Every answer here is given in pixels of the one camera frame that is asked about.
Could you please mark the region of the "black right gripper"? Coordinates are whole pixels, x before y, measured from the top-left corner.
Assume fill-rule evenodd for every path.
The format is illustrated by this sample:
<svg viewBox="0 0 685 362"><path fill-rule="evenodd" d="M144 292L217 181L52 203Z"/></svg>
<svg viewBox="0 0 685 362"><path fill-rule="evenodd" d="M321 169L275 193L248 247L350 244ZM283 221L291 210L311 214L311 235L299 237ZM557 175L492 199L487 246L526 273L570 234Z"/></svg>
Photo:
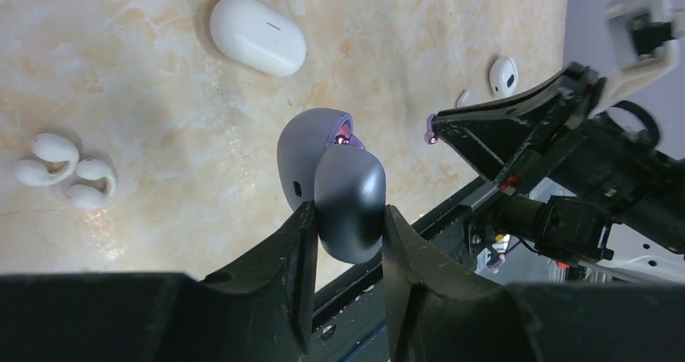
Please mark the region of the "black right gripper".
<svg viewBox="0 0 685 362"><path fill-rule="evenodd" d="M636 231L684 229L684 163L658 152L653 117L629 101L647 130L634 141L608 116L589 113L604 80L577 62L529 90L439 112L433 133L491 183L544 176L572 191L564 206L602 214Z"/></svg>

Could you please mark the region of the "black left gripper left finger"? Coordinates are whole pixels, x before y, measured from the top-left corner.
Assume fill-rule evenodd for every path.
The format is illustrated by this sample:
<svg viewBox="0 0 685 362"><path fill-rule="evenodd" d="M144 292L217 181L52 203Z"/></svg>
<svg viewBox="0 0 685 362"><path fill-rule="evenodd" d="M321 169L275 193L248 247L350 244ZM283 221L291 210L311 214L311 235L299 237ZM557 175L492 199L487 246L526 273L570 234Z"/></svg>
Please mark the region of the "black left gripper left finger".
<svg viewBox="0 0 685 362"><path fill-rule="evenodd" d="M1 279L4 361L298 361L309 354L315 208L223 268Z"/></svg>

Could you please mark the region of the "lavender charging case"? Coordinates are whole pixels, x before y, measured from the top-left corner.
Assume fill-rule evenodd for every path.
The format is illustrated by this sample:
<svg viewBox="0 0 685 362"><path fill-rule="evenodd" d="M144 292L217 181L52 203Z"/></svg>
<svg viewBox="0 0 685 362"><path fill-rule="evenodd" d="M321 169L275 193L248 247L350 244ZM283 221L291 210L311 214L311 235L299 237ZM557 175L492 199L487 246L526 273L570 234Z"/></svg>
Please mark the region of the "lavender charging case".
<svg viewBox="0 0 685 362"><path fill-rule="evenodd" d="M322 247L344 263L381 247L386 174L355 135L352 115L317 107L294 116L277 142L279 180L291 209L313 202Z"/></svg>

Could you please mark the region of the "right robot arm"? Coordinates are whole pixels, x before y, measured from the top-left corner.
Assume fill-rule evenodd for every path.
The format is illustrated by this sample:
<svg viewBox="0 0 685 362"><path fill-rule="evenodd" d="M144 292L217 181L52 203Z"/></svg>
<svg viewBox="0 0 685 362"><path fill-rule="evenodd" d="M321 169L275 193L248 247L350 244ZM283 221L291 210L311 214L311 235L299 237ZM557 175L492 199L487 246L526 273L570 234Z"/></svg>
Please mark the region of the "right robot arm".
<svg viewBox="0 0 685 362"><path fill-rule="evenodd" d="M626 225L641 236L646 266L631 276L666 278L655 249L684 253L684 162L658 150L655 119L633 102L617 107L642 122L641 133L606 114L591 116L606 84L572 62L521 94L429 119L433 136L496 189L464 221L473 251L509 234L538 255L606 269L619 257L611 228Z"/></svg>

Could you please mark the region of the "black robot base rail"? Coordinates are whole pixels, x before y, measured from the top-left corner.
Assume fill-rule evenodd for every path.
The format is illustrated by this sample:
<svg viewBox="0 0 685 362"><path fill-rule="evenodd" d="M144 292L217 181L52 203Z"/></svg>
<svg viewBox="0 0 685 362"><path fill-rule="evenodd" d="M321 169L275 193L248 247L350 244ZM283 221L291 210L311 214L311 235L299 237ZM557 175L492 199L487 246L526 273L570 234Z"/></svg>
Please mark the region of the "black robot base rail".
<svg viewBox="0 0 685 362"><path fill-rule="evenodd" d="M515 299L479 274L466 221L494 198L477 179L409 222L389 205L381 251L316 295L313 361L512 361L531 356Z"/></svg>

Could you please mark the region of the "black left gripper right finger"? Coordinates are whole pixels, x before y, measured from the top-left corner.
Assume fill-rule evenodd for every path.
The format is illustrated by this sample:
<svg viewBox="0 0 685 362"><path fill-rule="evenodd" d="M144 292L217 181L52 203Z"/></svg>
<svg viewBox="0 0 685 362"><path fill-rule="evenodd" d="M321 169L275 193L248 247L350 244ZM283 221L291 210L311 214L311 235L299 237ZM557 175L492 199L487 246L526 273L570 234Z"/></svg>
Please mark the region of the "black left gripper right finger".
<svg viewBox="0 0 685 362"><path fill-rule="evenodd" d="M385 208L393 361L681 361L681 284L494 283Z"/></svg>

